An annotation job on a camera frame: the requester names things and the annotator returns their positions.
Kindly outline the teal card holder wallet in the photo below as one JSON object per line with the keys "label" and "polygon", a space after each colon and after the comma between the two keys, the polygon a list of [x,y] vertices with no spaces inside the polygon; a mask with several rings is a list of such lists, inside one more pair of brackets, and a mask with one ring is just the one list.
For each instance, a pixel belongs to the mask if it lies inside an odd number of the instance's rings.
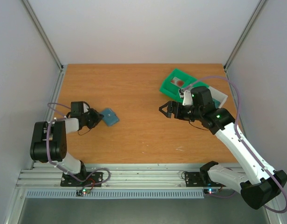
{"label": "teal card holder wallet", "polygon": [[110,108],[105,108],[100,114],[103,116],[102,119],[108,127],[113,126],[120,121],[116,113]]}

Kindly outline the red circle card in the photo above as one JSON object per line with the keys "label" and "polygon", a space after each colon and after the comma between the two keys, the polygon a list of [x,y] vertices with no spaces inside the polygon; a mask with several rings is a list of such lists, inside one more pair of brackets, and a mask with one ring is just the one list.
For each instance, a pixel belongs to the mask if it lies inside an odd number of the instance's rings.
{"label": "red circle card", "polygon": [[178,88],[181,88],[183,85],[184,85],[184,81],[177,78],[177,77],[174,77],[172,80],[171,80],[171,83],[174,84],[175,86],[177,86]]}

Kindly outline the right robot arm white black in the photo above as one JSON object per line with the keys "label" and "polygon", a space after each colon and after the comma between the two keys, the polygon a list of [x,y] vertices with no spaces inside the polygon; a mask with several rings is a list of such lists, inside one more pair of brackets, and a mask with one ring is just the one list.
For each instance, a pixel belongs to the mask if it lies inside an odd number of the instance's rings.
{"label": "right robot arm white black", "polygon": [[198,86],[185,91],[183,102],[168,101],[159,107],[159,111],[168,118],[201,122],[229,149],[245,172],[241,175],[215,161],[208,162],[200,168],[200,180],[205,186],[217,182],[231,188],[255,210],[265,206],[283,190],[287,174],[283,170],[275,170],[257,153],[228,110],[215,106],[207,87]]}

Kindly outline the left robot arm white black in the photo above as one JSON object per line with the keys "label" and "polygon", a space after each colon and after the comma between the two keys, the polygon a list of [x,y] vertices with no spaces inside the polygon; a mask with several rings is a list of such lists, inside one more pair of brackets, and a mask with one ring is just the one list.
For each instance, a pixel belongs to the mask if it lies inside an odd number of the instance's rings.
{"label": "left robot arm white black", "polygon": [[60,169],[72,181],[82,186],[89,176],[81,160],[74,158],[67,150],[67,134],[75,133],[84,127],[92,130],[103,119],[103,115],[90,107],[85,101],[71,102],[70,106],[59,103],[48,103],[47,106],[59,105],[69,109],[67,114],[58,112],[60,118],[50,122],[36,122],[34,125],[30,157],[34,161],[49,163]]}

